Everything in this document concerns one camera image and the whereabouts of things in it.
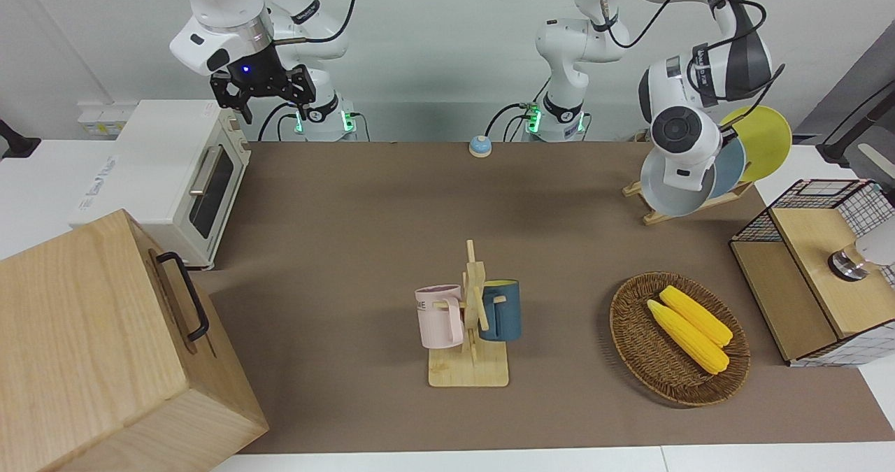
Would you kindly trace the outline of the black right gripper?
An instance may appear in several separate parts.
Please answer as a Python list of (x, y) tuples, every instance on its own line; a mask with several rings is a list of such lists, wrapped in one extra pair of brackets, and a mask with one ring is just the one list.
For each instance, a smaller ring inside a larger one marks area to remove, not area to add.
[(285, 99), (298, 108), (303, 120), (309, 119), (311, 106), (317, 101), (307, 66), (297, 65), (286, 71), (277, 52), (256, 52), (234, 61), (234, 79), (230, 73), (212, 73), (210, 87), (220, 108), (234, 110), (246, 124), (253, 121), (250, 97)]

